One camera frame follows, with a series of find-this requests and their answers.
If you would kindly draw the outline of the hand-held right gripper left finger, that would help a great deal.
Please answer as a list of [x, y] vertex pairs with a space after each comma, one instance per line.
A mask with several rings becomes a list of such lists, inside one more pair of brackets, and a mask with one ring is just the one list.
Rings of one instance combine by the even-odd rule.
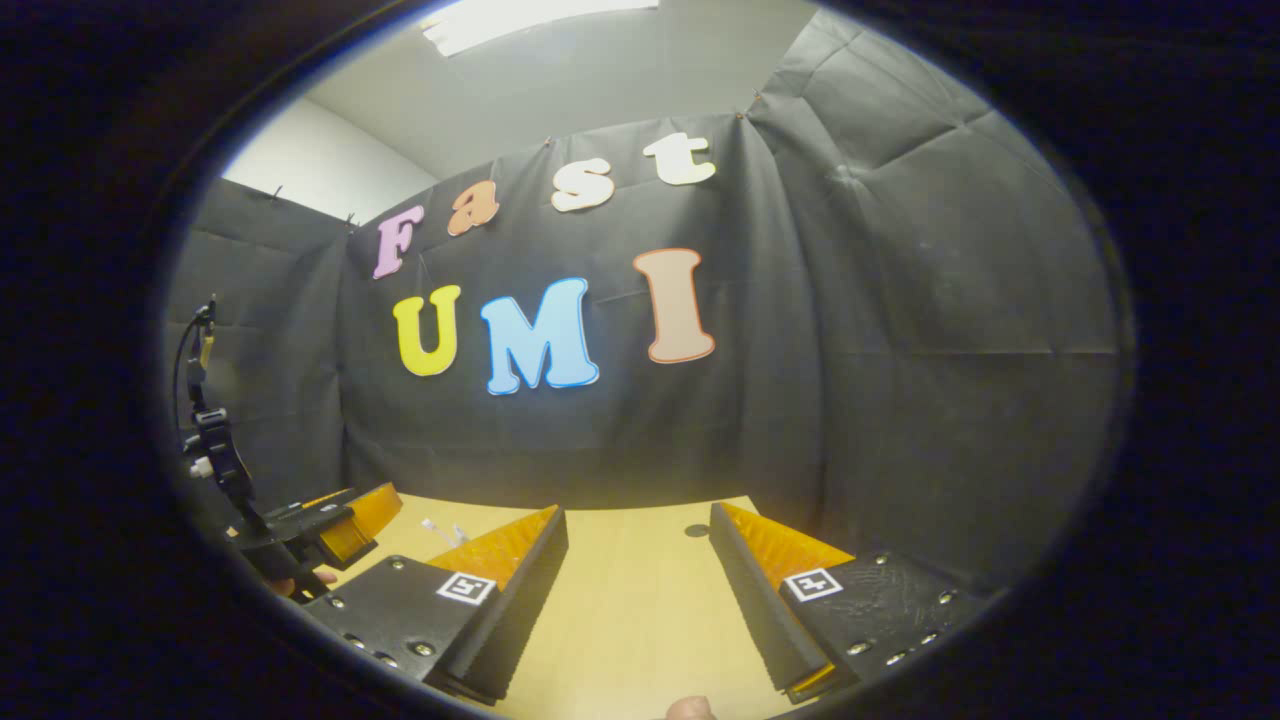
[[494, 705], [568, 547], [553, 505], [426, 562], [389, 555], [303, 610], [412, 682]]

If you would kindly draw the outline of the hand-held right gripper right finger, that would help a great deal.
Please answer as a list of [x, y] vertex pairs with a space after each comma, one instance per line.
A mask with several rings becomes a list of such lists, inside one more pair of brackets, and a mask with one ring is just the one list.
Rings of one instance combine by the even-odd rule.
[[732, 503], [713, 503], [709, 537], [771, 683], [796, 705], [899, 671], [986, 609], [919, 562], [850, 553]]

